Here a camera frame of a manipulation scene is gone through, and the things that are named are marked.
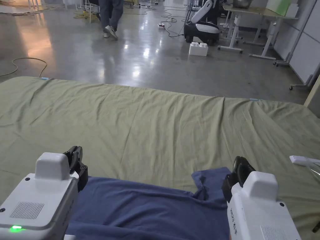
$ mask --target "blue cloth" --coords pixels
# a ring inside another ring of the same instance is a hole
[[[178,189],[90,177],[66,234],[76,239],[229,239],[221,186],[227,168],[192,174],[195,194]]]

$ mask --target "robotic arm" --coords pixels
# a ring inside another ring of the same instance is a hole
[[[222,184],[232,240],[301,240],[290,213],[278,200],[273,174],[257,172],[244,157]]]
[[[207,0],[202,6],[202,8],[200,8],[199,11],[197,11],[195,15],[191,18],[191,22],[199,22],[200,19],[202,19],[211,8],[214,8],[216,6],[216,2],[217,0]]]
[[[74,240],[65,235],[71,211],[88,182],[82,147],[43,153],[0,206],[0,240]]]

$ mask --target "concrete floor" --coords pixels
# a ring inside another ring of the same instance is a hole
[[[183,7],[183,0],[166,0],[164,4]],[[103,38],[100,23],[73,18],[75,9],[71,8],[28,16],[0,14],[0,75],[14,70],[13,59],[36,57],[48,63],[43,77],[304,103],[307,91],[289,90],[290,84],[301,83],[290,68],[274,67],[270,60],[248,56],[261,53],[261,47],[243,45],[241,55],[213,46],[207,57],[189,56],[189,44],[183,36],[171,38],[158,29],[157,23],[165,20],[161,15],[167,14],[161,3],[155,8],[147,15],[130,15],[145,9],[125,9],[118,41]],[[179,32],[186,12],[168,12],[181,16],[170,28]],[[252,39],[254,33],[240,35]],[[219,43],[228,45],[224,40]],[[16,64],[19,69],[0,77],[0,82],[16,76],[38,76],[44,65],[35,60],[18,60]]]

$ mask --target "ventilation grille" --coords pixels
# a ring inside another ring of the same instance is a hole
[[[41,212],[43,203],[19,202],[12,214],[11,218],[36,219]]]
[[[265,240],[287,240],[285,233],[281,229],[266,226],[260,226],[260,228]]]

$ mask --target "bed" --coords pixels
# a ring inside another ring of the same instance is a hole
[[[84,149],[89,175],[195,192],[191,174],[246,157],[275,174],[302,239],[320,221],[319,182],[290,155],[320,158],[320,119],[302,105],[16,77],[0,84],[0,202],[43,152]]]

